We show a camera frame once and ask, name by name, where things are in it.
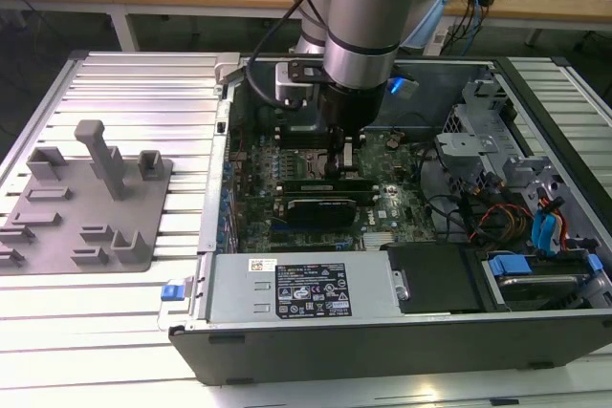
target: gray block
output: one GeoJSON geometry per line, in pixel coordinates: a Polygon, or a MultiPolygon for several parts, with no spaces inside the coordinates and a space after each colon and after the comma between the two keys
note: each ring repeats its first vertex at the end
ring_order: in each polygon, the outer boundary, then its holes
{"type": "Polygon", "coordinates": [[[14,248],[0,246],[0,268],[20,268],[25,258],[14,248]]]}
{"type": "Polygon", "coordinates": [[[86,243],[100,243],[113,240],[113,229],[109,225],[83,225],[80,237],[86,243]]]}
{"type": "Polygon", "coordinates": [[[159,181],[164,177],[164,162],[157,150],[144,150],[138,156],[138,167],[144,181],[159,181]]]}
{"type": "Polygon", "coordinates": [[[73,261],[77,265],[106,265],[108,264],[108,254],[102,247],[81,247],[73,250],[73,261]]]}
{"type": "Polygon", "coordinates": [[[139,231],[134,233],[130,242],[125,241],[120,231],[115,231],[111,250],[117,255],[120,262],[130,264],[140,263],[146,258],[149,247],[146,246],[146,242],[139,231]]]}
{"type": "Polygon", "coordinates": [[[34,148],[26,164],[37,180],[57,182],[55,169],[58,166],[65,166],[66,160],[57,147],[38,147],[34,148]]]}
{"type": "MultiPolygon", "coordinates": [[[[121,155],[121,151],[118,147],[108,147],[108,153],[111,156],[111,161],[114,167],[119,169],[121,176],[123,177],[123,175],[125,174],[125,163],[123,162],[123,156],[121,155]]],[[[96,164],[93,162],[92,170],[94,171],[94,174],[96,175],[97,179],[103,180],[103,176],[98,172],[96,164]]]]}
{"type": "Polygon", "coordinates": [[[67,186],[55,186],[32,189],[26,195],[30,202],[36,201],[63,201],[70,199],[70,189],[67,186]]]}
{"type": "Polygon", "coordinates": [[[7,225],[0,228],[0,243],[6,245],[29,244],[33,238],[33,233],[26,226],[7,225]]]}
{"type": "Polygon", "coordinates": [[[12,217],[11,222],[13,225],[55,226],[61,222],[61,216],[57,212],[20,212],[12,217]]]}
{"type": "Polygon", "coordinates": [[[75,130],[75,138],[82,142],[92,156],[96,176],[101,178],[115,201],[123,199],[124,183],[122,160],[113,158],[102,137],[104,125],[98,119],[82,119],[75,130]]]}
{"type": "Polygon", "coordinates": [[[82,122],[76,129],[76,136],[96,155],[101,180],[90,159],[66,161],[57,149],[39,149],[42,153],[33,155],[33,160],[44,160],[33,163],[47,163],[38,176],[47,181],[45,171],[51,171],[61,186],[31,176],[7,219],[10,225],[0,231],[0,240],[5,238],[15,250],[5,253],[0,275],[138,272],[150,267],[172,161],[159,152],[144,152],[140,161],[124,160],[117,147],[106,146],[103,129],[98,121],[82,122]],[[118,183],[122,200],[109,196],[118,183]],[[114,247],[113,231],[121,235],[114,247]],[[19,267],[18,256],[27,263],[19,267]]]}

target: blue light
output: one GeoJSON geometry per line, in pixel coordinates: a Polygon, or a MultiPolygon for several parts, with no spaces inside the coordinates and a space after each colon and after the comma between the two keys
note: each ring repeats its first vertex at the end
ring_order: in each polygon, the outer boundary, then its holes
{"type": "Polygon", "coordinates": [[[403,83],[404,83],[403,78],[396,78],[395,81],[393,82],[393,86],[391,87],[390,93],[392,95],[395,95],[400,90],[400,88],[402,88],[403,83]]]}

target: gray fixture base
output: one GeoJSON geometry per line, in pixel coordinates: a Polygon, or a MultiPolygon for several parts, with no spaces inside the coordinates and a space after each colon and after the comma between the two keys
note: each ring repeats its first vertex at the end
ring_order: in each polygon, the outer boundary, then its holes
{"type": "Polygon", "coordinates": [[[57,180],[33,175],[0,228],[0,275],[148,270],[172,173],[172,160],[162,161],[159,177],[144,180],[142,157],[123,160],[121,201],[96,177],[91,160],[52,165],[57,180]],[[117,252],[116,232],[127,245],[117,252]]]}

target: blue latch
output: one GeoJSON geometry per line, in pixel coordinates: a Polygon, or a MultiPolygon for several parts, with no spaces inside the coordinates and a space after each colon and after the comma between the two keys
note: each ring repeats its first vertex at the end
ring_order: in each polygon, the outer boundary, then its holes
{"type": "Polygon", "coordinates": [[[603,270],[603,263],[601,262],[600,257],[598,257],[596,254],[589,253],[586,257],[586,260],[589,262],[589,266],[591,267],[593,272],[603,270]]]}
{"type": "Polygon", "coordinates": [[[162,301],[185,300],[185,286],[166,285],[162,287],[162,301]]]}
{"type": "Polygon", "coordinates": [[[496,255],[489,260],[493,276],[531,274],[532,269],[527,263],[527,257],[519,254],[496,255]]]}
{"type": "Polygon", "coordinates": [[[532,226],[532,243],[536,248],[546,252],[548,257],[554,257],[555,252],[551,250],[553,235],[557,228],[557,219],[552,214],[544,214],[538,209],[534,215],[534,225],[532,226]]]}

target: power supply label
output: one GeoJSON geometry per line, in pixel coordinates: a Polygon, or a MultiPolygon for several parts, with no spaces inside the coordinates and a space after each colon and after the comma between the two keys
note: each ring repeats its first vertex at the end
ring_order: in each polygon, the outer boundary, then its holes
{"type": "Polygon", "coordinates": [[[276,265],[276,315],[281,319],[353,315],[344,264],[276,265]]]}

